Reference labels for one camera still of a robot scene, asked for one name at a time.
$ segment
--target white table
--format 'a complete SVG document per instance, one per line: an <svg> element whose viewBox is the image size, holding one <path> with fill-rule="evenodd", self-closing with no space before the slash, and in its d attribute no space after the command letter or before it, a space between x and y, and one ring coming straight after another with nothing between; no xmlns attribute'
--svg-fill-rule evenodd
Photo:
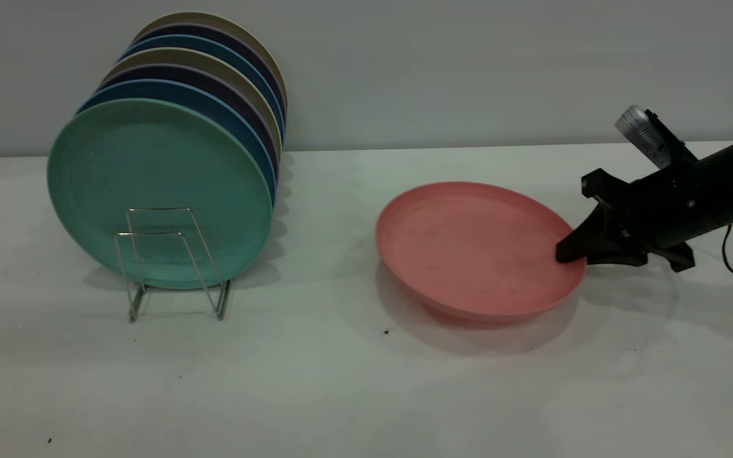
<svg viewBox="0 0 733 458"><path fill-rule="evenodd" d="M442 322L379 267L373 226L402 191L497 184L576 226L583 174L653 171L630 145L289 154L224 322L200 293L153 291L128 324L45 165L0 159L0 456L733 457L723 231L692 241L694 269L591 267L578 298L509 328Z"/></svg>

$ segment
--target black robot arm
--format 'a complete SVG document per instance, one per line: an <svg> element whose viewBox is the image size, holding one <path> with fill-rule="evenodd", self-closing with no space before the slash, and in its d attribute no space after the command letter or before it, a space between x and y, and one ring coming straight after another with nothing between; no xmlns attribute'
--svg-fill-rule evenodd
<svg viewBox="0 0 733 458"><path fill-rule="evenodd" d="M694 267L685 242L733 223L733 145L696 160L654 113L637 107L617 127L660 170L631 183L602 169L585 175L582 194L599 205L558 243L556 259L642 266L655 253L675 272Z"/></svg>

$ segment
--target blue plate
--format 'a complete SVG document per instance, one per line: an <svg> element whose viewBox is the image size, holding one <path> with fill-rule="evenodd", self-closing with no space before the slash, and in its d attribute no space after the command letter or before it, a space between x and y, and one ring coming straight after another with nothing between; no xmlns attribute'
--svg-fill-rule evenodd
<svg viewBox="0 0 733 458"><path fill-rule="evenodd" d="M288 105L287 97L282 93L281 87L276 81L276 76L267 66L262 56L256 54L255 50L250 49L250 46L245 44L239 38L233 35L222 32L219 29L209 27L201 24L169 24L152 29L146 34L143 34L140 38L137 38L132 45L140 43L140 41L148 40L149 38L160 37L163 35L193 35L195 37L207 38L215 41L229 49L235 50L235 52L245 58L251 65L259 70L259 73L264 76L265 81L273 89L274 93L279 96L280 106L284 112L284 107Z"/></svg>
<svg viewBox="0 0 733 458"><path fill-rule="evenodd" d="M262 174L265 175L265 180L267 180L268 189L270 190L270 202L271 204L276 202L276 172L270 164L267 148L265 148L262 140L256 136L253 127L236 110L220 99L204 90L175 81L133 80L99 90L79 108L78 113L103 102L117 101L117 99L156 99L157 101L173 102L212 119L238 139L253 157L253 160L256 160L256 164L259 165Z"/></svg>
<svg viewBox="0 0 733 458"><path fill-rule="evenodd" d="M244 117L245 121L253 127L253 130L256 131L256 135L258 135L260 139L264 140L270 164L273 166L274 175L276 175L276 183L279 182L279 154L277 153L278 147L276 144L279 140L277 140L276 136L270 132L267 124L265 124L264 118L262 118L259 112L257 112L256 108L254 108L253 105L238 91L209 73L192 69L185 65L170 64L140 65L139 67L131 67L131 69L117 73L102 82L98 90L114 86L124 81L143 79L160 79L181 82L182 84L187 84L189 86L196 87L197 89L204 90L210 95L226 102L229 107L235 108L235 110Z"/></svg>
<svg viewBox="0 0 733 458"><path fill-rule="evenodd" d="M239 70L239 72L242 73L242 75L245 75L245 78L249 79L253 83L253 86L255 86L256 89L259 89L259 92L261 92L265 97L268 105L270 105L270 109L276 114L276 119L279 121L279 127L282 132L284 131L284 107L277 100L273 88L271 88L268 82L265 81L265 77L262 76L262 74L259 73L259 70L257 70L250 62L239 55L239 53L235 52L235 50L217 43L216 41L202 37L195 37L194 35L161 35L159 37L146 38L139 41L126 50L125 54L120 56L119 60L123 60L130 55L137 54L142 50L165 47L198 50L199 52L212 55L234 67L236 70Z"/></svg>

